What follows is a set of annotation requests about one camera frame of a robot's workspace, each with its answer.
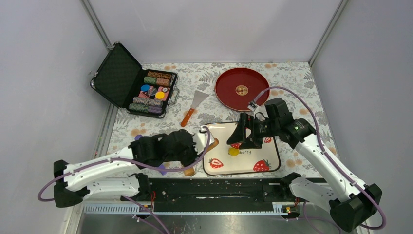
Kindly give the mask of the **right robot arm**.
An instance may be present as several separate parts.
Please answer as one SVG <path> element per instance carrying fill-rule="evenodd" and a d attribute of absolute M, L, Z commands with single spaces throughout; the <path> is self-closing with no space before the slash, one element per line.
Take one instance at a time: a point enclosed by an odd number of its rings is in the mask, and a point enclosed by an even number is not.
<path fill-rule="evenodd" d="M 267 116 L 262 120 L 242 113 L 226 143 L 239 143 L 242 149 L 255 149 L 261 146 L 264 138 L 278 137 L 304 156 L 330 186 L 325 188 L 291 173 L 280 182 L 281 198 L 291 201 L 299 197 L 321 207 L 346 232 L 353 231 L 378 211 L 382 190 L 376 184 L 367 185 L 330 156 L 330 150 L 324 147 L 307 120 L 294 119 L 281 98 L 271 99 L 264 106 Z"/>

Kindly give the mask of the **yellow dough piece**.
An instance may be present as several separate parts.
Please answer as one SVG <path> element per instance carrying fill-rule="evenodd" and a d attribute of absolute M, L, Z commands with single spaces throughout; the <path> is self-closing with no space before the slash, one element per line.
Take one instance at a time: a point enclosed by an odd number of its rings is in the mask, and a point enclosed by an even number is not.
<path fill-rule="evenodd" d="M 236 148 L 229 148 L 228 154 L 230 156 L 237 156 L 237 155 L 240 154 L 240 151 L 239 151 L 239 149 L 236 149 Z"/>

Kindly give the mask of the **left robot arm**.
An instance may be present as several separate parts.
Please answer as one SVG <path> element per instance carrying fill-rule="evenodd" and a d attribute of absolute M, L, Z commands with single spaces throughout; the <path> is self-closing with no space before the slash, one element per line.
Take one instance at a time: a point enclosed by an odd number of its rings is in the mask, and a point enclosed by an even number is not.
<path fill-rule="evenodd" d="M 167 172 L 164 162 L 177 162 L 181 170 L 192 168 L 215 145 L 206 127 L 191 134 L 181 129 L 170 134 L 142 136 L 129 146 L 102 158 L 78 164 L 54 162 L 54 202 L 58 208 L 77 205 L 90 198 L 126 197 L 146 200 L 151 195 L 142 169 Z"/>

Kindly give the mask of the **white strawberry tray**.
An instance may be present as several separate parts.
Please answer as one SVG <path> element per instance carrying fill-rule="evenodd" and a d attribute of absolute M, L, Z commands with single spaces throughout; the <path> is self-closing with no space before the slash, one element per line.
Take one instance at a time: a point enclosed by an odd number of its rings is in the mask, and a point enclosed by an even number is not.
<path fill-rule="evenodd" d="M 218 145 L 208 151 L 203 159 L 203 169 L 210 176 L 266 173 L 280 168 L 281 160 L 273 137 L 263 138 L 261 149 L 241 149 L 239 143 L 227 145 L 226 141 L 236 128 L 236 122 L 206 125 Z M 230 156 L 229 148 L 239 149 L 240 154 Z"/>

